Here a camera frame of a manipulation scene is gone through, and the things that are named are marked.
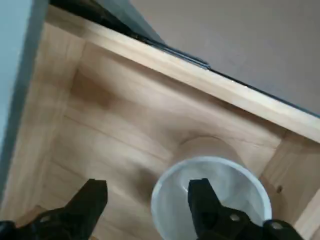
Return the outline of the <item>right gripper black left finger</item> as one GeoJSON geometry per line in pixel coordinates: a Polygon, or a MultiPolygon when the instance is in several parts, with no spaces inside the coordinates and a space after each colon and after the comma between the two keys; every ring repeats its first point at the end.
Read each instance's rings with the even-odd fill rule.
{"type": "Polygon", "coordinates": [[[39,214],[18,227],[13,221],[0,222],[2,240],[88,240],[108,203],[105,180],[89,179],[61,208],[39,214]]]}

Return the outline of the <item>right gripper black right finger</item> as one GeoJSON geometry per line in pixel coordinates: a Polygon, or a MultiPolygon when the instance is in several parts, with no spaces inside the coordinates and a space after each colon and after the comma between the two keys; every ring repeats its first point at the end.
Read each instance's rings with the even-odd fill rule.
{"type": "Polygon", "coordinates": [[[206,178],[188,183],[188,205],[198,240],[301,240],[289,223],[270,219],[259,226],[240,210],[223,206],[206,178]]]}

